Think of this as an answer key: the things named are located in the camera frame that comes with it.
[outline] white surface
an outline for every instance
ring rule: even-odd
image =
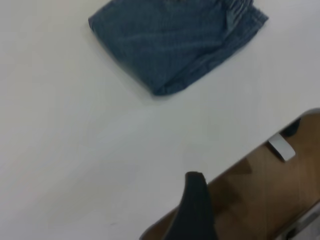
[[[320,107],[320,1],[256,0],[269,17],[230,60],[152,98],[87,18],[105,0],[0,2],[0,239],[124,240]]]

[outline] wooden surface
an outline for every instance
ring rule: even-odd
[[[287,141],[296,151],[291,161],[279,161],[262,145],[209,184],[220,240],[272,239],[320,199],[320,114],[305,116]],[[143,239],[161,239],[172,217]]]

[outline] folded denim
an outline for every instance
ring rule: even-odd
[[[252,0],[112,0],[89,25],[154,95],[169,95],[243,47],[267,19]]]

